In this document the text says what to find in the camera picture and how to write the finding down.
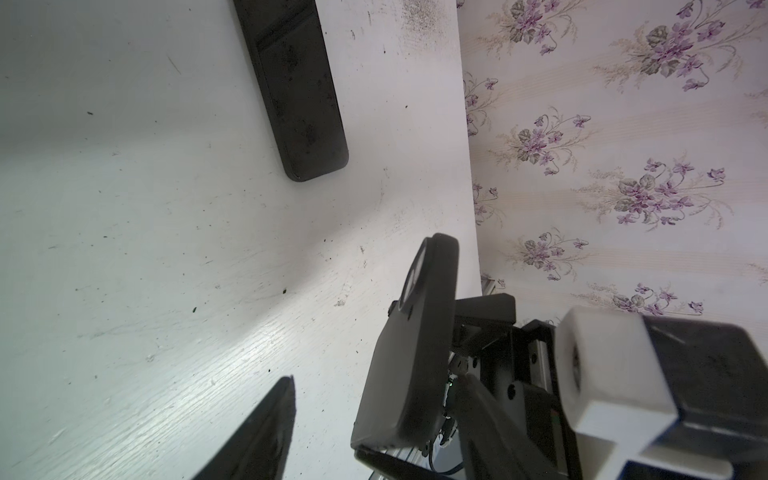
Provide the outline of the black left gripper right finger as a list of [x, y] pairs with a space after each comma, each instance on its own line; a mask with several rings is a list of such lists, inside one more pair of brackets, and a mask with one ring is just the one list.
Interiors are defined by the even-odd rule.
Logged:
[[557, 467], [521, 432], [472, 375], [456, 378], [449, 394], [468, 479], [562, 479]]

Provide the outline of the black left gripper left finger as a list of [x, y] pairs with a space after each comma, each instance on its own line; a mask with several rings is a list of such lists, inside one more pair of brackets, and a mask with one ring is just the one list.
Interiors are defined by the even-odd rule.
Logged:
[[295, 416], [295, 382], [284, 376], [194, 480], [282, 479]]

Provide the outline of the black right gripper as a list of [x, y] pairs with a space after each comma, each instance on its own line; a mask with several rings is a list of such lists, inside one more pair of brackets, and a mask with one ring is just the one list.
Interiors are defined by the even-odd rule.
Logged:
[[[557, 391], [554, 327], [532, 321], [516, 327], [516, 299], [500, 293], [455, 302], [452, 351], [460, 365], [450, 382], [472, 375], [497, 400], [516, 427], [564, 476], [582, 478], [576, 437]], [[390, 480], [450, 480], [418, 465], [360, 447], [355, 458]]]

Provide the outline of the black phone case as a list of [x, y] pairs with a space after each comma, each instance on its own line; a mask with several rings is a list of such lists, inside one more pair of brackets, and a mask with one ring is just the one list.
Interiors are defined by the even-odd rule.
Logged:
[[391, 304], [367, 374], [350, 445], [422, 446], [439, 428], [448, 381], [459, 266], [458, 240], [423, 240]]

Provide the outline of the black phone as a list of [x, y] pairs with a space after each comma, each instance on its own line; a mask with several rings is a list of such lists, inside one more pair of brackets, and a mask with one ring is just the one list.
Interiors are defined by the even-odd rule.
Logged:
[[349, 151], [316, 3], [233, 5], [286, 175], [306, 182], [344, 168]]

